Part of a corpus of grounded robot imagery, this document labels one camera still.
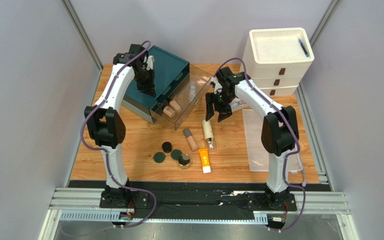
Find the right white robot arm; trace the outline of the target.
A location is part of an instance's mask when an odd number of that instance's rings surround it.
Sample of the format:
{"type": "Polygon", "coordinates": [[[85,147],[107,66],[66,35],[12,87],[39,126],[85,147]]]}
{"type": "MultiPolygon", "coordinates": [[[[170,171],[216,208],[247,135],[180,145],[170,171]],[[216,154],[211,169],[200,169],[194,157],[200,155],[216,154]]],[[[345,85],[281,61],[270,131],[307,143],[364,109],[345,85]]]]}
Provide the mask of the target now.
{"type": "Polygon", "coordinates": [[[214,92],[205,95],[209,121],[218,112],[221,122],[233,114],[231,102],[245,101],[262,119],[261,142],[269,155],[268,178],[263,202],[277,210],[287,202],[289,156],[299,151],[296,110],[284,107],[261,91],[245,72],[234,74],[229,67],[219,67],[214,74],[214,92]]]}

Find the clear glass bottle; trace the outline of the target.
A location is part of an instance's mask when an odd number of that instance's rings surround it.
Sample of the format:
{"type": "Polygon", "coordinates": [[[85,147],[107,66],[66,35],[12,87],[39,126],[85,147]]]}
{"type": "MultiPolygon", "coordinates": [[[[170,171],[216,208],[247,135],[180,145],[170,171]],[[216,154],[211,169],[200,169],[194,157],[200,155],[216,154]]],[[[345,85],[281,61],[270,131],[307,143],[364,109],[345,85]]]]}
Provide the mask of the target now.
{"type": "Polygon", "coordinates": [[[196,105],[196,96],[198,93],[198,84],[195,81],[190,81],[189,82],[189,87],[188,87],[188,101],[190,103],[194,103],[196,105]]]}

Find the clear acrylic drawer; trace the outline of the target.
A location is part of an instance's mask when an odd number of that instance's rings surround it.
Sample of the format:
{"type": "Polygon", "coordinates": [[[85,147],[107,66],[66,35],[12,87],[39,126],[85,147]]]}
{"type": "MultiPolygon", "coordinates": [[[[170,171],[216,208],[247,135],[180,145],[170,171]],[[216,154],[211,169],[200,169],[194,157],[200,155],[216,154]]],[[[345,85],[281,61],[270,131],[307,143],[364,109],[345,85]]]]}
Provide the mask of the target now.
{"type": "Polygon", "coordinates": [[[164,123],[170,128],[177,130],[198,105],[199,101],[205,97],[205,94],[211,87],[212,76],[211,73],[199,68],[197,65],[190,64],[152,104],[150,109],[152,119],[155,122],[164,123]],[[188,100],[190,81],[195,81],[197,83],[196,104],[189,102],[188,100]],[[167,98],[177,101],[182,107],[182,112],[176,113],[173,118],[166,116],[158,106],[158,103],[169,106],[167,98]]]}

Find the small round foundation bottle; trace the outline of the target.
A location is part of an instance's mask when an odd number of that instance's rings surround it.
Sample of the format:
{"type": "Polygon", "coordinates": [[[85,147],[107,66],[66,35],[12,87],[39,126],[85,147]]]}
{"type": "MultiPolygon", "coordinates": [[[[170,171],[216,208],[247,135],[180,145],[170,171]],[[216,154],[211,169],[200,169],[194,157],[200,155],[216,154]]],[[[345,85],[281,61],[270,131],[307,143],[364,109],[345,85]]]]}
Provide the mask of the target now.
{"type": "Polygon", "coordinates": [[[169,106],[175,110],[176,113],[180,114],[182,111],[183,111],[183,108],[180,106],[180,104],[172,99],[172,98],[167,98],[167,102],[169,104],[169,106]]]}

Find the grey cap foundation tube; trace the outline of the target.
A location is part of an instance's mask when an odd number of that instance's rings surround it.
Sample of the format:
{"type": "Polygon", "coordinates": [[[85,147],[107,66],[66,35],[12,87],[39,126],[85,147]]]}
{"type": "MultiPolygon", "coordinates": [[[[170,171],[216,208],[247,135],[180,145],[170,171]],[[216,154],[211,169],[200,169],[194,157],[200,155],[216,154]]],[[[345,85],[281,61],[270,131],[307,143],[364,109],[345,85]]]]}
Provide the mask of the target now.
{"type": "Polygon", "coordinates": [[[191,131],[189,128],[185,128],[183,130],[183,134],[186,138],[186,141],[190,147],[190,149],[194,152],[194,151],[197,151],[199,149],[199,146],[194,138],[194,136],[192,135],[191,131]]]}

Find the cream bottle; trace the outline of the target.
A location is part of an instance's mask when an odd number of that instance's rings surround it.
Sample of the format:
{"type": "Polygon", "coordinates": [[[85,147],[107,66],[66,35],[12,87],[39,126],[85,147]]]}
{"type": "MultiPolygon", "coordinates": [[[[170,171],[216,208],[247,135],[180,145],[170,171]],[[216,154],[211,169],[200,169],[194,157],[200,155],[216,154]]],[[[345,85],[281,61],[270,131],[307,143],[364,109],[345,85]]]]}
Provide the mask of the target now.
{"type": "Polygon", "coordinates": [[[217,143],[213,132],[211,121],[203,119],[201,121],[204,141],[209,152],[217,151],[217,143]]]}

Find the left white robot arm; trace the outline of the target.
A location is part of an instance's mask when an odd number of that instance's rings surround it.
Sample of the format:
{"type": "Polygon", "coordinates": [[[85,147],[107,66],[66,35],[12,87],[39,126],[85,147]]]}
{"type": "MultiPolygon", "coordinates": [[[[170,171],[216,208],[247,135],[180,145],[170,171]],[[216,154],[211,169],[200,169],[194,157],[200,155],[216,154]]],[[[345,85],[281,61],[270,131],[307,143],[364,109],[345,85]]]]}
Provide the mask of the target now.
{"type": "Polygon", "coordinates": [[[101,199],[105,203],[125,206],[131,201],[132,188],[128,186],[122,143],[126,126],[119,115],[122,100],[132,81],[136,82],[139,93],[155,97],[154,58],[149,55],[149,40],[142,44],[131,44],[129,51],[118,53],[113,59],[112,74],[94,106],[84,110],[85,120],[81,130],[87,130],[95,142],[92,147],[83,139],[90,150],[100,151],[106,170],[106,186],[101,199]]]}

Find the teal drawer organizer box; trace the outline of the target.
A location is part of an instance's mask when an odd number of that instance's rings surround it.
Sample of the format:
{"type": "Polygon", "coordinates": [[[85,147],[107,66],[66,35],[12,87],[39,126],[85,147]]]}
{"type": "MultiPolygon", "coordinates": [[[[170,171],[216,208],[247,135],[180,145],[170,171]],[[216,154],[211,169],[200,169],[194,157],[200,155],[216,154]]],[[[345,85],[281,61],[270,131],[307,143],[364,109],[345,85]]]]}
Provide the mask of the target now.
{"type": "Polygon", "coordinates": [[[164,103],[181,86],[190,72],[190,62],[156,45],[148,50],[154,57],[154,85],[156,96],[138,92],[137,82],[132,81],[127,88],[121,105],[139,117],[155,124],[153,113],[161,114],[158,106],[164,103]]]}

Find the orange sunscreen tube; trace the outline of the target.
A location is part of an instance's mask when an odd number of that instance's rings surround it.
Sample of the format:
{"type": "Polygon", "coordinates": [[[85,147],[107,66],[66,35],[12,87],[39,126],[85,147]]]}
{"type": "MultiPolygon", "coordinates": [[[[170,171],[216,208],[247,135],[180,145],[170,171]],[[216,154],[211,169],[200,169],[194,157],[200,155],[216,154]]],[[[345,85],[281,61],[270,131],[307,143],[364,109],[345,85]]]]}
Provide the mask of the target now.
{"type": "Polygon", "coordinates": [[[203,174],[209,174],[212,172],[211,170],[211,164],[210,164],[210,158],[209,158],[209,152],[207,148],[200,148],[198,149],[202,172],[203,174]]]}

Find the black cap foundation bottle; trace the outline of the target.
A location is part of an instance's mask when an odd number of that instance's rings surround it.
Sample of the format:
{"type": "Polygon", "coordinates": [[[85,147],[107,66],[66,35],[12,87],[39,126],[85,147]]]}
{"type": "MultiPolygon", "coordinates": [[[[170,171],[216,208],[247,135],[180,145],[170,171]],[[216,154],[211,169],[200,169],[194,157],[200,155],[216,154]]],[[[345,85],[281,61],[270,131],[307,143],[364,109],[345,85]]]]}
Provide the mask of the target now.
{"type": "Polygon", "coordinates": [[[162,112],[167,116],[169,117],[170,119],[172,119],[175,115],[176,115],[176,111],[173,110],[171,107],[167,106],[167,105],[164,105],[162,103],[158,103],[158,107],[162,110],[162,112]]]}

